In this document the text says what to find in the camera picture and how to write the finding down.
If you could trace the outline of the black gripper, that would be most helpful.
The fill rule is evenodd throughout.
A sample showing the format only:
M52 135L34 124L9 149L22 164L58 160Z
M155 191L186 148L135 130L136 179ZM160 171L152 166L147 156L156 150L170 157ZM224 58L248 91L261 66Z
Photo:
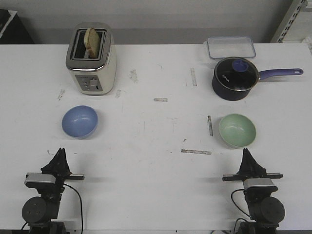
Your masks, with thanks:
M41 174L52 174L56 178L55 184L31 185L30 188L35 189L57 189L61 188L66 180L84 180L84 174L71 174L69 165L66 158L66 151L63 148L59 148L52 160L43 168L41 168Z
M238 172L236 174L224 174L222 181L245 181L249 178L281 179L282 177L283 174L281 173L266 173L266 169L256 162L249 149L244 148Z

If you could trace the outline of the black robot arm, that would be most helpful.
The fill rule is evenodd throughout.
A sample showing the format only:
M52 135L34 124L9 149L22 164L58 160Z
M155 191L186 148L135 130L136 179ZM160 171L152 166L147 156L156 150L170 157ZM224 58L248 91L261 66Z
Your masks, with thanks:
M66 180L84 180L84 174L73 174L66 159L64 148L40 173L27 173L24 184L37 190L40 196L27 200L22 208L22 217L29 226L30 234L68 234L63 221L55 221L59 214L60 201L65 187L71 188L79 197L80 218L83 223L82 198L79 192L65 183Z
M267 173L253 158L248 148L243 149L242 161L239 171L233 175L223 175L223 181L242 181L244 194L248 206L249 221L241 221L239 227L234 225L234 234L275 234L279 223L285 217L285 208L280 200L271 194L278 190L272 182L281 179L281 173Z

